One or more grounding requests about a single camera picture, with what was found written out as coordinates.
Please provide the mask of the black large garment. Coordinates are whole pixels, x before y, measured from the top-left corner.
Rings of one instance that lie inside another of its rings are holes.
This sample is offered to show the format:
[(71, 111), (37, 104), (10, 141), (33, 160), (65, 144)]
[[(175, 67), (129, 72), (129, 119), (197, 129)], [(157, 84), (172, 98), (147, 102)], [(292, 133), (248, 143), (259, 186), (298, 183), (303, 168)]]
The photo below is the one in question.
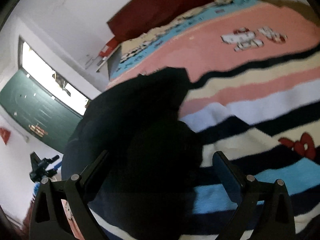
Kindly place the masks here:
[(120, 83), (91, 101), (67, 142), (63, 179), (106, 154), (89, 208), (135, 239), (179, 239), (192, 212), (202, 145), (178, 119), (190, 85), (171, 67)]

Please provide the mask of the dark green door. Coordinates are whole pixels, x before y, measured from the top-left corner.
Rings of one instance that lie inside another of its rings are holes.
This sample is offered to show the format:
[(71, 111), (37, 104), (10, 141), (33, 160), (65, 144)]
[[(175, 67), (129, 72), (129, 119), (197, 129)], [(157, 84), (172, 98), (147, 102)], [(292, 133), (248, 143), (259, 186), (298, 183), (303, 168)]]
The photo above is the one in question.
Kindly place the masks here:
[(1, 90), (1, 106), (25, 130), (63, 153), (82, 116), (18, 70)]

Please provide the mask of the Hello Kitty striped blanket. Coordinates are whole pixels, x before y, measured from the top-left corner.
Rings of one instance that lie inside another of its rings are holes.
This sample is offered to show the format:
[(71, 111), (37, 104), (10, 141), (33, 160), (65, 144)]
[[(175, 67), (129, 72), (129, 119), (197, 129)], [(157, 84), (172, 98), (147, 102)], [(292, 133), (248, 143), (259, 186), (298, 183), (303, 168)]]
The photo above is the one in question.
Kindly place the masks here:
[[(212, 164), (217, 151), (243, 176), (283, 180), (293, 239), (319, 239), (319, 27), (287, 7), (233, 0), (119, 63), (107, 90), (167, 67), (187, 71), (178, 119), (202, 145), (179, 239), (217, 239), (236, 210)], [(108, 238), (135, 239), (90, 211)]]

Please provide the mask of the red box on shelf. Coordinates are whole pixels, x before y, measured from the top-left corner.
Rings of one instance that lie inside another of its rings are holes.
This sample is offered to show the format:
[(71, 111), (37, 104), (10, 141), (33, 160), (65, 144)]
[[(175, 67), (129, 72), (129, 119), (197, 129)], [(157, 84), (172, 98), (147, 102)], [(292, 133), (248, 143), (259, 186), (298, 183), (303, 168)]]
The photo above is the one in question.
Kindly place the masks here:
[(100, 51), (99, 56), (108, 57), (118, 46), (119, 42), (116, 40), (115, 37), (113, 37), (105, 44), (103, 49)]

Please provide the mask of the beige patterned pillow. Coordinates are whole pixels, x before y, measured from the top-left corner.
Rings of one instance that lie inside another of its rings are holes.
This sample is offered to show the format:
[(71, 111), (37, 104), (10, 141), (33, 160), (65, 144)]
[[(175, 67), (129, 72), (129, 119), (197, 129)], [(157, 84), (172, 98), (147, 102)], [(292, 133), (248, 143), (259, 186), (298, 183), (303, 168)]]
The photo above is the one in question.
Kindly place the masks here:
[(120, 58), (120, 63), (127, 61), (129, 58), (137, 55), (139, 52), (143, 51), (150, 44), (157, 41), (162, 36), (166, 35), (171, 29), (182, 26), (187, 20), (192, 17), (210, 9), (212, 7), (218, 7), (221, 5), (231, 4), (233, 0), (214, 0), (201, 7), (196, 7), (184, 12), (183, 14), (177, 16), (170, 23), (163, 25), (161, 27), (155, 27), (150, 29), (146, 33), (142, 33), (137, 38), (127, 40), (121, 44), (122, 57)]

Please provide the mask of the dark red headboard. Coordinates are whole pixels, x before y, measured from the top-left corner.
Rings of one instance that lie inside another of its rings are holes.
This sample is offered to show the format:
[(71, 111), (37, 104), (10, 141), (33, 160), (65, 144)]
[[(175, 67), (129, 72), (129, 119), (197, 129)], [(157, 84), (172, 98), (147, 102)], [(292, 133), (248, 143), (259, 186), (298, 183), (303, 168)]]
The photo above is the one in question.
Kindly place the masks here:
[(177, 16), (214, 0), (131, 0), (107, 25), (119, 42), (137, 38), (150, 29), (170, 23)]

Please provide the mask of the red wall decoration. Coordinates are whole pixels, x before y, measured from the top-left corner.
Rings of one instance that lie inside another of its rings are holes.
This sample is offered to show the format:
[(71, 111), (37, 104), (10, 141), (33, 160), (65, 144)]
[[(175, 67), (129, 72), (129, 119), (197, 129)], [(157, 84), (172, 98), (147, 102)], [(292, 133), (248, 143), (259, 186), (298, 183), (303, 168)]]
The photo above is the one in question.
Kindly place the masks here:
[(7, 145), (10, 136), (11, 136), (11, 132), (9, 130), (7, 130), (6, 128), (1, 127), (0, 128), (0, 136), (3, 139), (3, 142), (5, 145)]

